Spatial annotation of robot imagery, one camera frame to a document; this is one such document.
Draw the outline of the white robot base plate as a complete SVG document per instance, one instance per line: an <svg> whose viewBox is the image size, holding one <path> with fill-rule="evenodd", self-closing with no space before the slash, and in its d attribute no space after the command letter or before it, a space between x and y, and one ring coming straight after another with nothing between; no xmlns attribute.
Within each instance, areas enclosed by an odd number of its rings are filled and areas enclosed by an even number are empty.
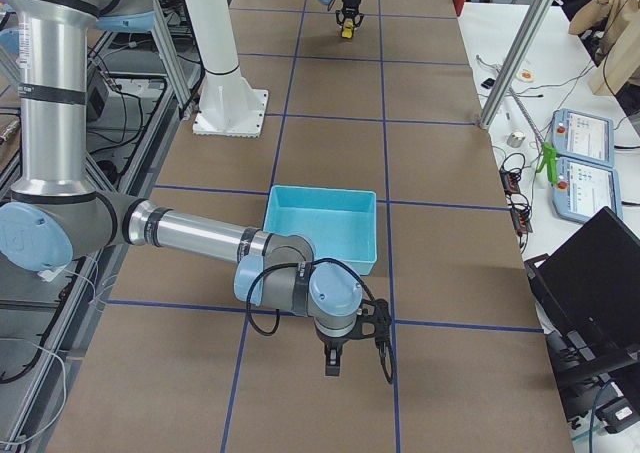
<svg viewBox="0 0 640 453"><path fill-rule="evenodd" d="M269 92L263 89L242 89L232 95L223 87L201 95L198 113L193 123L196 135L228 137L259 137L266 114Z"/></svg>

